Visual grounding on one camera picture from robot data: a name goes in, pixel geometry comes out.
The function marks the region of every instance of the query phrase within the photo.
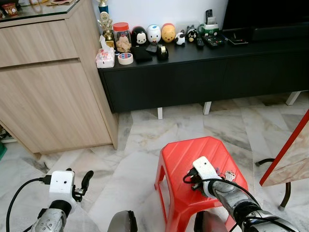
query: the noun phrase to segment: penguin figurine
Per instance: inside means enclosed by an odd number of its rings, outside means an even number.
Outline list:
[[[177,33],[175,36],[175,43],[181,46],[185,46],[185,34],[184,30],[181,30],[181,32]]]
[[[187,26],[187,38],[189,40],[189,42],[193,42],[197,40],[197,29],[194,27],[194,25],[192,26]]]

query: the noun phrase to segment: cabinet door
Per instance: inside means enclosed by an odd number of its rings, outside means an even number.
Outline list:
[[[221,98],[225,60],[104,72],[112,111],[165,107]]]
[[[2,69],[0,120],[33,153],[111,143],[78,61]]]
[[[309,55],[303,52],[230,59],[224,76],[225,98],[307,90]]]

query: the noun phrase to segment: black cable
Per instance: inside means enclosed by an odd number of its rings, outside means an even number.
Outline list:
[[[31,230],[32,226],[33,226],[33,225],[29,226],[29,227],[28,227],[27,229],[25,229],[23,232],[27,232],[27,231]]]
[[[286,226],[286,225],[284,225],[284,224],[282,224],[280,222],[277,222],[277,221],[275,221],[273,219],[270,219],[270,218],[246,217],[246,220],[250,220],[250,219],[258,219],[258,220],[263,220],[263,221],[269,221],[269,222],[274,223],[275,225],[280,226],[280,227],[282,227],[282,228],[284,228],[284,229],[286,229],[288,231],[296,232],[295,230],[291,229],[290,227],[288,227],[288,226]]]
[[[13,199],[11,200],[9,209],[8,209],[8,213],[6,214],[6,232],[10,232],[10,214],[11,214],[11,210],[12,210],[12,206],[13,203],[16,199],[16,197],[18,196],[19,192],[24,188],[24,186],[26,186],[27,184],[31,183],[31,182],[35,182],[35,181],[42,181],[43,178],[35,178],[32,180],[27,181],[26,183],[24,183],[15,193],[15,195],[13,196]]]
[[[186,183],[186,184],[199,184],[199,183],[202,183],[202,182],[207,182],[207,181],[220,181],[220,182],[224,182],[224,183],[227,183],[227,184],[230,184],[230,185],[233,185],[239,189],[241,189],[242,191],[244,191],[246,194],[248,194],[252,200],[254,200],[254,202],[260,207],[260,204],[257,202],[257,200],[254,198],[254,196],[249,193],[248,190],[246,190],[245,188],[243,188],[242,186],[234,183],[234,182],[231,182],[231,181],[228,181],[228,180],[223,180],[223,179],[215,179],[215,178],[211,178],[211,179],[204,179],[204,180],[198,180],[198,181],[186,181],[185,179],[188,177],[188,175],[186,175],[184,178],[183,178],[183,181]]]
[[[232,232],[237,226],[238,226],[238,224],[236,223],[236,224],[232,227],[232,229],[230,229],[229,232]]]

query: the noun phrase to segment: cabinet drawer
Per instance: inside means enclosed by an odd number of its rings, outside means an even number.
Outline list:
[[[64,20],[0,29],[0,67],[77,57]]]

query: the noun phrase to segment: red jar lid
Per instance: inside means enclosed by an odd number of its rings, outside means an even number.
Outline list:
[[[12,3],[7,3],[7,4],[4,4],[2,5],[2,8],[5,8],[5,7],[10,7],[10,6],[15,6],[15,3],[12,2]]]
[[[113,28],[115,31],[125,31],[125,30],[129,30],[129,24],[128,23],[115,23],[113,25]]]

